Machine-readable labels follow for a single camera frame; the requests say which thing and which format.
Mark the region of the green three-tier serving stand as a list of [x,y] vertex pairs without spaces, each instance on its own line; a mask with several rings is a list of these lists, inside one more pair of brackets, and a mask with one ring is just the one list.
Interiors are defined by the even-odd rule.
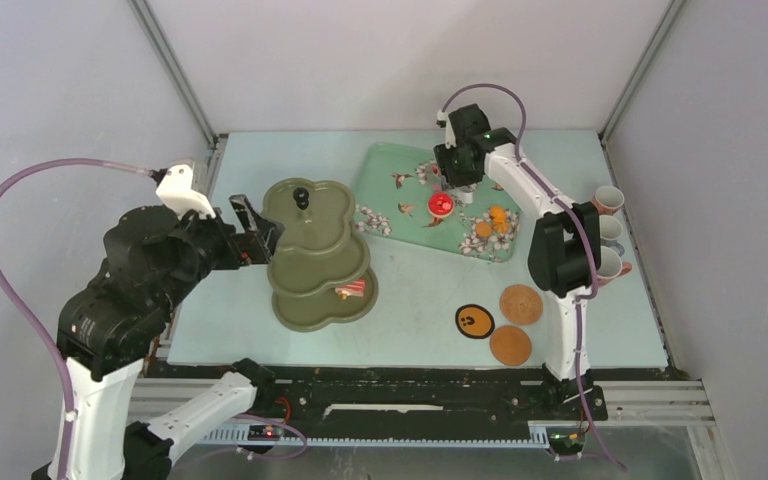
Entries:
[[[272,308],[286,328],[309,333],[357,321],[378,299],[366,241],[355,230],[353,192],[331,181],[288,178],[270,187],[262,215],[281,222],[277,253],[267,267]],[[362,298],[340,299],[334,288],[366,280]]]

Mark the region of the red striped toy cake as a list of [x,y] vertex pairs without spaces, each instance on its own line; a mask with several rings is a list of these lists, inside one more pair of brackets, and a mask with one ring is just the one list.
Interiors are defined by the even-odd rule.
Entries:
[[348,299],[352,297],[362,298],[366,291],[366,280],[360,278],[351,283],[337,286],[334,288],[335,293],[340,299]]

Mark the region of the metal serving tongs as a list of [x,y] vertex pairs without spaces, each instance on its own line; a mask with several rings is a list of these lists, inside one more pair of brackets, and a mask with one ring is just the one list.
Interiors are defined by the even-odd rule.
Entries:
[[458,205],[470,205],[474,202],[474,192],[477,187],[477,183],[472,183],[461,187],[448,188],[446,193],[452,197]]

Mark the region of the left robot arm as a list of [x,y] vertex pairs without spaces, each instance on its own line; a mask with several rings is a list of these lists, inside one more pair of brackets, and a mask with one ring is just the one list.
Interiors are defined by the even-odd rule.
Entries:
[[181,456],[225,421],[264,416],[276,403],[275,376],[251,359],[231,365],[197,397],[149,421],[129,406],[151,342],[175,309],[215,271],[268,264],[283,225],[230,199],[237,225],[219,211],[201,217],[165,206],[125,213],[104,236],[105,258],[86,288],[63,307],[56,346],[73,406],[53,460],[38,479],[165,479]]

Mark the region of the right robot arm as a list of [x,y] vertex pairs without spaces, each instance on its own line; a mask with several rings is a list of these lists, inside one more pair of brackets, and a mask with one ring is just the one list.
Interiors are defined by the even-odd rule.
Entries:
[[582,403],[571,381],[589,368],[586,303],[598,292],[599,213],[555,187],[522,153],[511,131],[492,128],[478,105],[441,110],[436,122],[445,131],[443,143],[433,149],[444,190],[492,180],[534,222],[527,267],[546,295],[550,350],[544,366],[557,379],[543,388],[541,402],[551,416],[566,418]]

